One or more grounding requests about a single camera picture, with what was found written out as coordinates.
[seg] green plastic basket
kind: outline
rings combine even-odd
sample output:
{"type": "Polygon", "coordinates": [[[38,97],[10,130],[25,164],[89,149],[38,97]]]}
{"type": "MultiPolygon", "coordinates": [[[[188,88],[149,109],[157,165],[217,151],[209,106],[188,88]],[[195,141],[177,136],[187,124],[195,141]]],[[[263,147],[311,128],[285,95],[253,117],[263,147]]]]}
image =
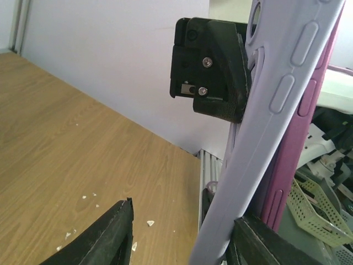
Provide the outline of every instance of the green plastic basket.
{"type": "MultiPolygon", "coordinates": [[[[341,216],[346,222],[348,228],[353,231],[353,217],[347,213],[345,210],[341,211],[341,216]]],[[[353,264],[353,252],[351,252],[345,246],[339,246],[332,249],[336,255],[336,258],[339,260],[341,265],[352,265],[353,264]]]]}
{"type": "Polygon", "coordinates": [[[333,207],[320,185],[311,179],[304,182],[293,180],[287,205],[297,225],[327,245],[338,247],[353,242],[353,234],[346,222],[333,207]],[[314,195],[314,199],[318,202],[317,207],[326,213],[330,222],[317,214],[302,188],[314,195]]]}

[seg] wooden desk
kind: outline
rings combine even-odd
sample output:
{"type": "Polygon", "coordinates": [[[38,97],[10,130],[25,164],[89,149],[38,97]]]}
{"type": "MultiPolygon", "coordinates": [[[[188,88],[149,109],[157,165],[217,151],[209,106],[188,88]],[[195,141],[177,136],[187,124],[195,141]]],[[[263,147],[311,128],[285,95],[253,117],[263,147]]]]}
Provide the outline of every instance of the wooden desk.
{"type": "Polygon", "coordinates": [[[1,265],[40,263],[126,197],[135,208],[131,264],[187,264],[199,178],[191,154],[27,60],[0,55],[1,265]]]}

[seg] purple tablet case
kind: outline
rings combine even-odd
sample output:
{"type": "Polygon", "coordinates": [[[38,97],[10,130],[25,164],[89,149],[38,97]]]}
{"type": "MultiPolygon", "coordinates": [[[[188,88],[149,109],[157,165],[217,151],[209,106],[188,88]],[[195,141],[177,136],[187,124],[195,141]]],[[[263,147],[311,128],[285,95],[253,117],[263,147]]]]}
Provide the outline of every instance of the purple tablet case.
{"type": "Polygon", "coordinates": [[[339,19],[340,17],[251,204],[257,216],[275,231],[279,228],[299,157],[304,148],[333,50],[339,19]]]}
{"type": "Polygon", "coordinates": [[[343,4],[344,0],[253,0],[245,41],[247,68],[252,76],[247,107],[240,128],[232,124],[235,130],[231,131],[236,135],[229,135],[230,148],[223,160],[217,192],[189,264],[221,263],[234,221],[247,210],[343,4]]]}

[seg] metal screw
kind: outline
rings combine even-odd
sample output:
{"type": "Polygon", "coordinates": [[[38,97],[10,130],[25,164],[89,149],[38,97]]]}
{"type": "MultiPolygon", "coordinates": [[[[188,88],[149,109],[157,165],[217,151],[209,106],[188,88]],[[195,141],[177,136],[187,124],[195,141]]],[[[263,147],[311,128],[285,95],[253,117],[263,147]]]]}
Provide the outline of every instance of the metal screw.
{"type": "Polygon", "coordinates": [[[202,64],[204,65],[205,68],[210,68],[213,64],[213,61],[211,58],[206,57],[202,60],[202,64]]]}
{"type": "Polygon", "coordinates": [[[207,88],[206,87],[200,87],[199,88],[199,95],[204,96],[207,94],[207,88]]]}

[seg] black mount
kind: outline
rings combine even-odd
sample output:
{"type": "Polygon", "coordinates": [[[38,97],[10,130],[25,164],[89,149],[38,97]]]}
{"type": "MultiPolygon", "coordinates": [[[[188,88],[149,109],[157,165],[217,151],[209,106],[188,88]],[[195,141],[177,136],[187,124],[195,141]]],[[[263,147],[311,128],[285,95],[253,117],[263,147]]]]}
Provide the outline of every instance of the black mount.
{"type": "Polygon", "coordinates": [[[132,199],[121,200],[40,265],[129,265],[132,221],[132,199]]]}
{"type": "Polygon", "coordinates": [[[351,150],[353,148],[353,115],[334,109],[317,107],[313,123],[325,132],[323,138],[332,140],[336,149],[351,150]]]}
{"type": "Polygon", "coordinates": [[[170,95],[193,98],[197,113],[240,122],[251,87],[246,32],[243,23],[180,19],[175,28],[170,95]]]}
{"type": "MultiPolygon", "coordinates": [[[[214,194],[202,191],[202,222],[214,194]]],[[[320,263],[282,239],[259,218],[247,212],[234,221],[231,241],[224,260],[228,265],[319,265],[320,263]]]]}

